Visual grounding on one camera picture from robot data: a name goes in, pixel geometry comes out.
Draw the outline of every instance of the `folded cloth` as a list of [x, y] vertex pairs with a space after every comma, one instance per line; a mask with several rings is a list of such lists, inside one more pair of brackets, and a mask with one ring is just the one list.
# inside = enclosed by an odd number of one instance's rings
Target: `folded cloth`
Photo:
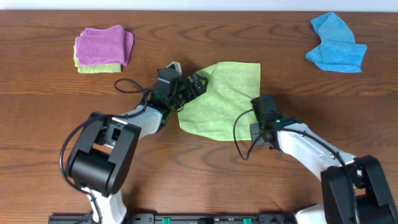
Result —
[[99, 30], [86, 28], [76, 39], [76, 56], [80, 65], [103, 63], [129, 63], [134, 36], [125, 32], [121, 25]]
[[[217, 141], [232, 141], [236, 118], [251, 109], [251, 99], [260, 96], [260, 64], [220, 62], [197, 74], [209, 79], [207, 91], [178, 113], [181, 129]], [[242, 116], [236, 125], [236, 139], [250, 140], [249, 125], [256, 122], [254, 113]]]
[[120, 64], [106, 63], [102, 65], [79, 65], [79, 60], [76, 57], [76, 46], [73, 46], [73, 60], [75, 61], [75, 67], [79, 73], [113, 73], [122, 72]]
[[368, 47], [356, 44], [354, 34], [335, 13], [329, 12], [311, 20], [321, 44], [305, 57], [320, 69], [332, 72], [361, 72]]

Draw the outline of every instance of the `blue cloth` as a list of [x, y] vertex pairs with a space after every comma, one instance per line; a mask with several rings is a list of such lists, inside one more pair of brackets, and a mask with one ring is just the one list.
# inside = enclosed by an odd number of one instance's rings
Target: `blue cloth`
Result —
[[354, 34], [333, 12], [311, 20], [321, 44], [305, 57], [320, 69], [332, 72], [361, 72], [361, 64], [368, 47], [356, 44]]

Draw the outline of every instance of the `yellow-green cloth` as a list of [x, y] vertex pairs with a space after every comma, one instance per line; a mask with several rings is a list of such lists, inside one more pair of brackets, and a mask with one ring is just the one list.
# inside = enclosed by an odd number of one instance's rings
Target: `yellow-green cloth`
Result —
[[[207, 91], [178, 113], [181, 129], [217, 141], [232, 141], [236, 118], [251, 109], [251, 99], [260, 96], [260, 64], [220, 62], [197, 74], [209, 79]], [[236, 125], [236, 139], [250, 140], [249, 125], [256, 122], [254, 113], [243, 115]]]
[[73, 46], [73, 60], [75, 67], [79, 73], [113, 73], [121, 72], [122, 66], [118, 63], [106, 63], [102, 65], [79, 65], [79, 60], [76, 57], [76, 45]]

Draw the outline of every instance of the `wooden table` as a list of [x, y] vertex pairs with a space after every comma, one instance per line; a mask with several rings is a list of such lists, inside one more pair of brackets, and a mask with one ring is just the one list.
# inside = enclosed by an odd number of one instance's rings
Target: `wooden table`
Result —
[[[377, 157], [398, 198], [398, 14], [338, 13], [368, 45], [363, 72], [324, 72], [305, 59], [320, 43], [320, 12], [0, 11], [0, 223], [46, 223], [90, 212], [58, 167], [60, 147], [92, 111], [123, 113], [141, 95], [113, 82], [155, 82], [176, 60], [183, 71], [220, 61], [261, 63], [261, 94], [336, 147]], [[72, 54], [85, 27], [121, 24], [135, 35], [122, 73], [79, 74]], [[242, 161], [232, 142], [182, 131], [174, 116], [139, 141], [123, 185], [128, 209], [159, 213], [257, 213], [322, 203], [319, 180], [266, 148]]]

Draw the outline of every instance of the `purple cloth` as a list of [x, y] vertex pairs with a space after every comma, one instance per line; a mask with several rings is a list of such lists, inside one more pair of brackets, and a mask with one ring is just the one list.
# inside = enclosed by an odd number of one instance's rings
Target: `purple cloth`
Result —
[[76, 39], [76, 57], [79, 65], [101, 65], [104, 63], [129, 63], [134, 36], [125, 32], [121, 25], [99, 30], [86, 28]]

